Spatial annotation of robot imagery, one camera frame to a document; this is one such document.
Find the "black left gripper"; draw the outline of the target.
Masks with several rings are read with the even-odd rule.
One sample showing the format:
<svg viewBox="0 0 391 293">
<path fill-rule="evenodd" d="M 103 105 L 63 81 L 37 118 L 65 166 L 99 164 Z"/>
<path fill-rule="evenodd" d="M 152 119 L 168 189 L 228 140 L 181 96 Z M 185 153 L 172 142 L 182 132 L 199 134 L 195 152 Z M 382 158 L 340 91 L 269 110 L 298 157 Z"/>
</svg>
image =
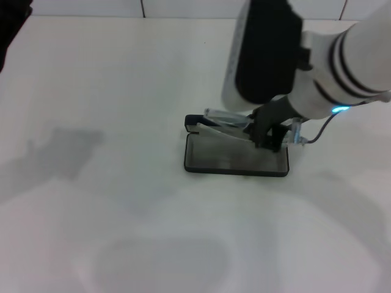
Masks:
<svg viewBox="0 0 391 293">
<path fill-rule="evenodd" d="M 32 0 L 1 0 L 1 71 L 7 50 L 32 13 Z"/>
</svg>

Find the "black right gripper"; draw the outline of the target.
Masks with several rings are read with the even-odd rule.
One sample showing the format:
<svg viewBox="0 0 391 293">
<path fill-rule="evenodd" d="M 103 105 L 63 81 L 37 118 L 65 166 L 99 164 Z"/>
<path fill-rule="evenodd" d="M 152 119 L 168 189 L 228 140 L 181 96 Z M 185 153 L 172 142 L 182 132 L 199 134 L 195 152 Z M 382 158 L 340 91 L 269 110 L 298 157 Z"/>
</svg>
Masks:
<svg viewBox="0 0 391 293">
<path fill-rule="evenodd" d="M 281 123 L 292 118 L 302 117 L 293 109 L 287 96 L 272 100 L 256 108 L 250 116 L 253 123 L 246 128 L 249 139 L 255 144 L 256 148 L 263 148 L 265 137 L 271 128 L 269 148 L 275 153 L 282 148 L 285 136 L 290 130 L 289 126 L 281 125 Z"/>
</svg>

